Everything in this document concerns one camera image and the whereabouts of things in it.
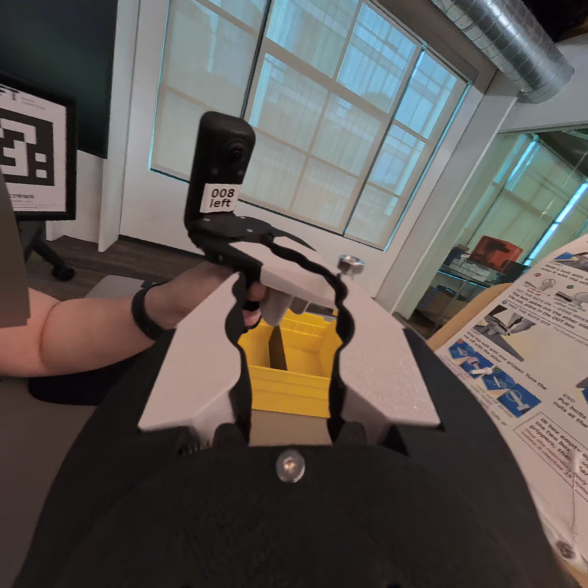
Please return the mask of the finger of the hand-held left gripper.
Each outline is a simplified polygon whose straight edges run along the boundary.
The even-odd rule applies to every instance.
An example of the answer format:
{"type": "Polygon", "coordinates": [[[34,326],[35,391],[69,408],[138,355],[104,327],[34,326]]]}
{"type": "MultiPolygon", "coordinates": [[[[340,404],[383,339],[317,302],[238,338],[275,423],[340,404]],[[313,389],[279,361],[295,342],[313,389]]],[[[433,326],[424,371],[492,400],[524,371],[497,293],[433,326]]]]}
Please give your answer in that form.
{"type": "Polygon", "coordinates": [[[296,313],[304,313],[309,304],[335,308],[334,289],[322,275],[277,256],[260,243],[235,242],[231,246],[261,263],[259,282],[267,288],[261,316],[267,324],[279,326],[291,307],[296,313]]]}
{"type": "Polygon", "coordinates": [[[345,300],[342,275],[315,250],[295,240],[271,240],[268,248],[271,288],[320,306],[338,306],[345,300]]]}

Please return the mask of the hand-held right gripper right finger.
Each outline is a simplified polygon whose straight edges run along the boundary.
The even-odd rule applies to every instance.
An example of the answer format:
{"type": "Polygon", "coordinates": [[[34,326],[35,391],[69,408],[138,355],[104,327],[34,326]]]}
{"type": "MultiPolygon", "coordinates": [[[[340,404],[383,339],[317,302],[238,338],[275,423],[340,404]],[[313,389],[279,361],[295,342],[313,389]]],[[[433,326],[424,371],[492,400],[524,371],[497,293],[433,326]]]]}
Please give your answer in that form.
{"type": "Polygon", "coordinates": [[[396,426],[436,429],[441,420],[405,329],[348,276],[334,278],[336,334],[327,430],[333,443],[346,423],[384,443],[396,426]]]}

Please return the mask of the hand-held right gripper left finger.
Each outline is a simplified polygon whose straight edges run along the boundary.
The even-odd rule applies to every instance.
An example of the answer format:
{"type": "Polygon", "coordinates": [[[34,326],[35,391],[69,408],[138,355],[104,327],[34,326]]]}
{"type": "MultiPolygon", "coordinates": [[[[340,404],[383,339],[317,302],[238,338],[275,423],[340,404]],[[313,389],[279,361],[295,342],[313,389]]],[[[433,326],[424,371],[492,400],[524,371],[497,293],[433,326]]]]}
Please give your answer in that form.
{"type": "Polygon", "coordinates": [[[201,446],[234,424],[251,437],[252,386],[239,339],[245,333],[246,280],[222,283],[175,329],[138,422],[144,432],[186,427],[201,446]]]}

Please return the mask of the silver hex bolt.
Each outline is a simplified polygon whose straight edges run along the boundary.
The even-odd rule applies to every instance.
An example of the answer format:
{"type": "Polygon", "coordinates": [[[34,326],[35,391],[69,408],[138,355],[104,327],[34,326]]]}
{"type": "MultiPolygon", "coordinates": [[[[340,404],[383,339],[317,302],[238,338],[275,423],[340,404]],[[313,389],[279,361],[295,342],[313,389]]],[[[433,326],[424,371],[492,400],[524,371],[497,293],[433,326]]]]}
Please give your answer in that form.
{"type": "Polygon", "coordinates": [[[339,256],[336,266],[341,275],[352,281],[364,271],[365,262],[356,256],[342,254],[339,256]]]}

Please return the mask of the yellow bin with black divider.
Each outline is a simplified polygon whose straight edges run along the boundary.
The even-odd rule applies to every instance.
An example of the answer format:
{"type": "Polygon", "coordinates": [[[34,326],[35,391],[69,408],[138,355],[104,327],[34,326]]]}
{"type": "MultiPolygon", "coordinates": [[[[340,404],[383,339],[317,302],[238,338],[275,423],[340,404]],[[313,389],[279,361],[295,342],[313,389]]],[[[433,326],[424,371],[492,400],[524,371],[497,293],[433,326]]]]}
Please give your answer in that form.
{"type": "Polygon", "coordinates": [[[341,340],[336,318],[287,311],[279,325],[288,371],[269,367],[268,340],[273,326],[263,319],[239,339],[252,385],[252,408],[328,418],[334,354],[341,340]]]}

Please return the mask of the person's left forearm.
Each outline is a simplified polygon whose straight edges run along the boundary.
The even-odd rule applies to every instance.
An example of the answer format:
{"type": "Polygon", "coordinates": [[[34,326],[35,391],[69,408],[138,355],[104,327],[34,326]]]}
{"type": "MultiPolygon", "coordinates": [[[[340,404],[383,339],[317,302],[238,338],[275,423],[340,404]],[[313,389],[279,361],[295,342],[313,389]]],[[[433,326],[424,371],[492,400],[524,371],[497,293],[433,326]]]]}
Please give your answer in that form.
{"type": "Polygon", "coordinates": [[[59,301],[28,289],[25,326],[1,329],[1,377],[92,371],[137,355],[154,341],[136,325],[131,297],[59,301]]]}

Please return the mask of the person's left hand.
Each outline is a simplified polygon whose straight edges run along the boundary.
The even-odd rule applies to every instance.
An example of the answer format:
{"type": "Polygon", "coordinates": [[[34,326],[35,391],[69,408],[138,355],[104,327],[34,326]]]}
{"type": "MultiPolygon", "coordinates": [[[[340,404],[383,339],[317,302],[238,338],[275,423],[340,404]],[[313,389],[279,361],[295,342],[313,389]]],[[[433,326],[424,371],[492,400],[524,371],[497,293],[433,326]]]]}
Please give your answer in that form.
{"type": "Polygon", "coordinates": [[[233,274],[230,268],[201,262],[173,280],[151,288],[144,298],[146,314],[158,327],[172,329],[233,274]]]}

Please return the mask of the black wrist band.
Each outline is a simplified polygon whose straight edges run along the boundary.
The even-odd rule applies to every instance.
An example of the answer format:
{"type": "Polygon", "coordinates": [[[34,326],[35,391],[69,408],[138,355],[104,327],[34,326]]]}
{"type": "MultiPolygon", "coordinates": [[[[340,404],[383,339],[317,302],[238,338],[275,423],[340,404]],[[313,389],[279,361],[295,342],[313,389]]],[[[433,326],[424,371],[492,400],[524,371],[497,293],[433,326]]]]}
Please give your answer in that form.
{"type": "Polygon", "coordinates": [[[162,328],[151,319],[146,311],[145,298],[150,290],[166,283],[167,282],[144,282],[142,288],[134,294],[131,301],[130,311],[132,319],[136,327],[151,341],[157,341],[158,338],[168,331],[168,329],[162,328]]]}

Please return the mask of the black plastic bin divider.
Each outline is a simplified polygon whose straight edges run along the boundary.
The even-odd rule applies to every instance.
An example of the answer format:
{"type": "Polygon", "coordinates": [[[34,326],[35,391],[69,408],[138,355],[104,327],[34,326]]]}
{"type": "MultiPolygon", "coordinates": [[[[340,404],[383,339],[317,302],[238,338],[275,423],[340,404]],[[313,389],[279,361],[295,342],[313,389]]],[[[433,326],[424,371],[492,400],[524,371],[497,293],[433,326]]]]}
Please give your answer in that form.
{"type": "Polygon", "coordinates": [[[269,367],[273,370],[288,371],[283,345],[282,332],[279,326],[272,329],[268,340],[269,367]]]}

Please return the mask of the large gridded window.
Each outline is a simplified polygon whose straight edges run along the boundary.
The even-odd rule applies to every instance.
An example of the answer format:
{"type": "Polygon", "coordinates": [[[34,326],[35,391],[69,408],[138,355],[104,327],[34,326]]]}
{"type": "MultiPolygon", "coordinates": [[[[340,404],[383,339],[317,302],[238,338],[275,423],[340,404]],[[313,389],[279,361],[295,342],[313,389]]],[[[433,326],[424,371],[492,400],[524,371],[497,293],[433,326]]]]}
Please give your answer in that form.
{"type": "Polygon", "coordinates": [[[150,167],[187,181],[202,114],[241,116],[245,202],[384,251],[469,86],[371,1],[170,1],[150,167]]]}

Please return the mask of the printed instruction sheet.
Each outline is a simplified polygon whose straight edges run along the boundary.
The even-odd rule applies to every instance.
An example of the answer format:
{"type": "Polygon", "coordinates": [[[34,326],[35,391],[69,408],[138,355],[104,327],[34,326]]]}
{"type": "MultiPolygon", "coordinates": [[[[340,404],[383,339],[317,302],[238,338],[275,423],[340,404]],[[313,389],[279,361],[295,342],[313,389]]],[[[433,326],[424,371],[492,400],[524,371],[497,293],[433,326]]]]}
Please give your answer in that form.
{"type": "Polygon", "coordinates": [[[587,234],[436,351],[494,420],[558,559],[587,581],[587,234]]]}

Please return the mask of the red-brown box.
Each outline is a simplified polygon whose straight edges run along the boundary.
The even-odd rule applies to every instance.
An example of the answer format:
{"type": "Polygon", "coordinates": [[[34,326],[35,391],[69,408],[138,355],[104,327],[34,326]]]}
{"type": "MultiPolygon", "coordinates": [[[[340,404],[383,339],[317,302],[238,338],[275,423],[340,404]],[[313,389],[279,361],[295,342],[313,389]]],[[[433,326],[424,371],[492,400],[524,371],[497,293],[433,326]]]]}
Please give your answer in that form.
{"type": "Polygon", "coordinates": [[[516,262],[522,253],[523,249],[517,245],[484,235],[469,255],[468,261],[502,272],[508,263],[516,262]]]}

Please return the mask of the framed black-white marker sign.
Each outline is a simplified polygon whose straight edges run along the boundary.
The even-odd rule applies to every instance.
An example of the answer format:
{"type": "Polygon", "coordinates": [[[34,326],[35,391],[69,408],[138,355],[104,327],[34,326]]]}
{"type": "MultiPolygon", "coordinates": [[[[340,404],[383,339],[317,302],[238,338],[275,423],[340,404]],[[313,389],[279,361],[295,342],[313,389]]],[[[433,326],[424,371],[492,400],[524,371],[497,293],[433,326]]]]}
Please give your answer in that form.
{"type": "Polygon", "coordinates": [[[61,282],[75,270],[48,245],[47,222],[77,217],[76,100],[1,72],[1,175],[25,263],[34,252],[61,282]]]}

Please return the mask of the black television screen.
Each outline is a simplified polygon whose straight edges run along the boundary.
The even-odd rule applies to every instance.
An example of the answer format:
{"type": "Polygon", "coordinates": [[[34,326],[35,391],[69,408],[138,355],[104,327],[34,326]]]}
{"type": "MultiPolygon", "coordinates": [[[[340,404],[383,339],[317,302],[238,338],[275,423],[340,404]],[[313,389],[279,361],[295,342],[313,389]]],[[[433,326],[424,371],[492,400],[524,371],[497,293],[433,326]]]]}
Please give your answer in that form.
{"type": "Polygon", "coordinates": [[[78,150],[107,158],[118,1],[1,1],[1,70],[77,101],[78,150]]]}

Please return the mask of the silver round ceiling duct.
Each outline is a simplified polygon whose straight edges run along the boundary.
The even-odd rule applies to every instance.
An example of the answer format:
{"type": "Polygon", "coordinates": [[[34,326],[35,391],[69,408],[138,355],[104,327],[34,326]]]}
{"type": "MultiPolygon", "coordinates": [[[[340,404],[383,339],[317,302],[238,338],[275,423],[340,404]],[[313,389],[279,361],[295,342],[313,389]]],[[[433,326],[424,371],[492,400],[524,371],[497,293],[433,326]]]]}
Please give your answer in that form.
{"type": "Polygon", "coordinates": [[[542,104],[575,72],[522,1],[432,1],[507,77],[519,95],[542,104]]]}

